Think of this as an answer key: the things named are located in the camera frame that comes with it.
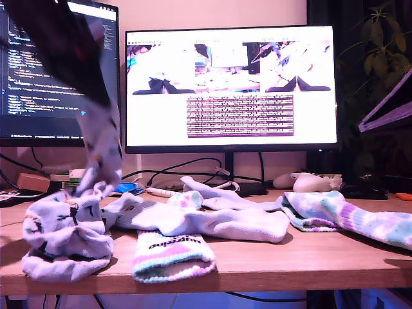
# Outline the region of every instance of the tie-dye sock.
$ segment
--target tie-dye sock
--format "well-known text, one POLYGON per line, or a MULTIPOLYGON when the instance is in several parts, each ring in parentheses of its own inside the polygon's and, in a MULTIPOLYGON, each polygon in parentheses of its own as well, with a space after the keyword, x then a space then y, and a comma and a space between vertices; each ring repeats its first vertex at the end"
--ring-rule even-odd
POLYGON ((143 283, 162 283, 198 277, 216 266, 212 250, 198 235, 165 237, 139 231, 132 276, 143 283))
POLYGON ((303 231, 333 231, 340 227, 389 245, 412 250, 412 214, 365 211, 346 202, 337 191, 286 192, 281 204, 292 225, 303 231), (299 220, 315 224, 300 224, 299 220))

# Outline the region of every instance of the sock cuff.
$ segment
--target sock cuff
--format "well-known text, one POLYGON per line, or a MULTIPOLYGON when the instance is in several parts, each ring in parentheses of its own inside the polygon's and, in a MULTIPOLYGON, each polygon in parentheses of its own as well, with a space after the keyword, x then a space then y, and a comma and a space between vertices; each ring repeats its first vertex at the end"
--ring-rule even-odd
POLYGON ((165 237, 139 231, 132 276, 143 283, 161 283, 208 274, 216 258, 198 234, 165 237))
POLYGON ((281 210, 288 216, 290 223, 303 232, 338 232, 341 228, 334 222, 322 218, 304 218, 287 201, 281 210))

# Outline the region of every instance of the blue object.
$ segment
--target blue object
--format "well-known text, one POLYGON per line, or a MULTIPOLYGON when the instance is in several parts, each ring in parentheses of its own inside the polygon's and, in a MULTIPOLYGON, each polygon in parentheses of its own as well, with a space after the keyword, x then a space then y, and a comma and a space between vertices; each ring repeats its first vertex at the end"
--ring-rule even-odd
POLYGON ((116 193, 125 193, 130 192, 131 194, 137 195, 142 193, 144 190, 143 187, 139 186, 133 182, 121 182, 120 185, 115 189, 116 193))

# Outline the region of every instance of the monitor screen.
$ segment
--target monitor screen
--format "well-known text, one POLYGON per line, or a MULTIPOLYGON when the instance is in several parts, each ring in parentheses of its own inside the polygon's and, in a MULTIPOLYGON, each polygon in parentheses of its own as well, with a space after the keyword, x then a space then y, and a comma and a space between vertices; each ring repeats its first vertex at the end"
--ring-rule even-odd
MULTIPOLYGON (((90 1, 69 2, 75 14, 88 22, 100 18, 105 28, 101 56, 109 95, 120 97, 118 61, 118 8, 90 1)), ((0 2, 0 35, 10 49, 1 49, 0 145, 83 146, 76 114, 88 103, 75 89, 48 75, 35 57, 35 46, 19 33, 0 2)))
POLYGON ((331 26, 128 31, 126 63, 128 153, 337 144, 331 26))

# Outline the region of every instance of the orange object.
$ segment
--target orange object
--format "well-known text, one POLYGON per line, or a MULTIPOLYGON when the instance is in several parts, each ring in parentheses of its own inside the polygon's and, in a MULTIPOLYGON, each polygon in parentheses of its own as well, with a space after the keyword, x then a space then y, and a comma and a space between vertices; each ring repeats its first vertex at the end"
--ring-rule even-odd
POLYGON ((412 201, 412 194, 409 193, 396 193, 395 197, 402 201, 412 201))

